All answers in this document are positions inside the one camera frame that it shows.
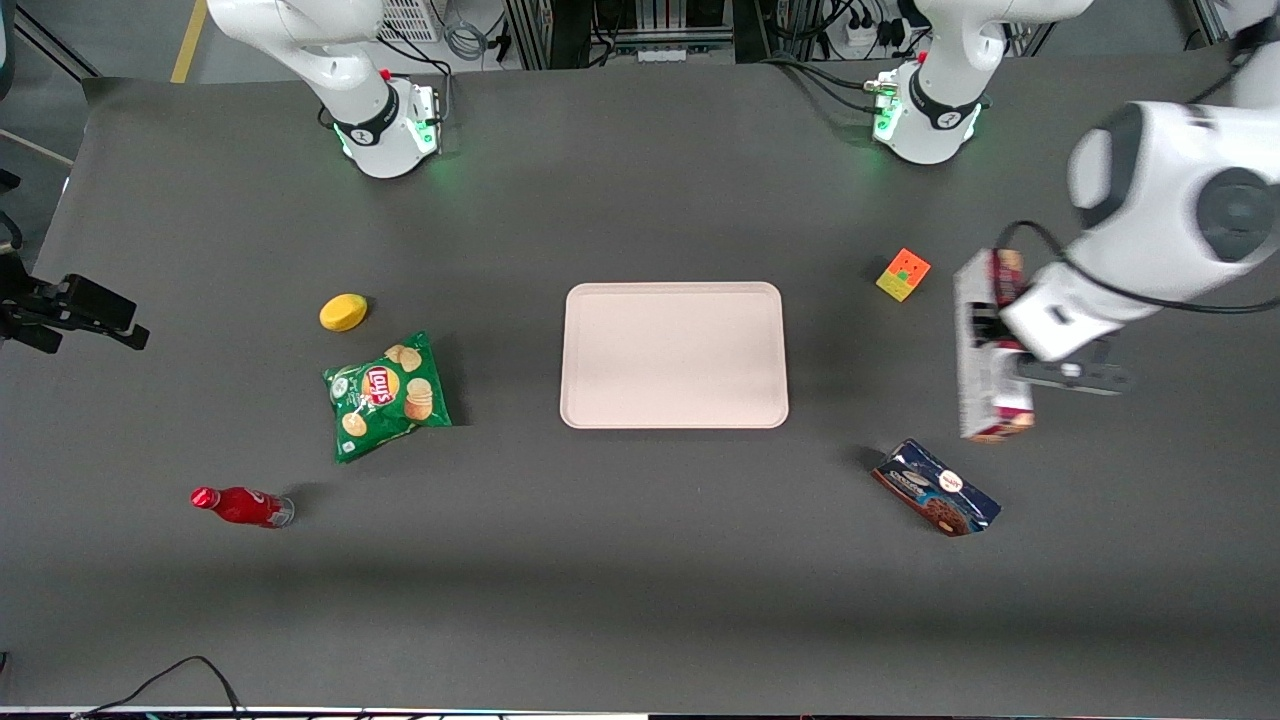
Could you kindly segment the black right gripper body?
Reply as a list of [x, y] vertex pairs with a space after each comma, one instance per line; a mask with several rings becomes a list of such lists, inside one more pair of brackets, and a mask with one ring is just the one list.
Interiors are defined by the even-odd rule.
[[1, 255], [1, 337], [42, 354], [56, 354], [67, 279], [50, 283], [32, 277], [15, 252]]

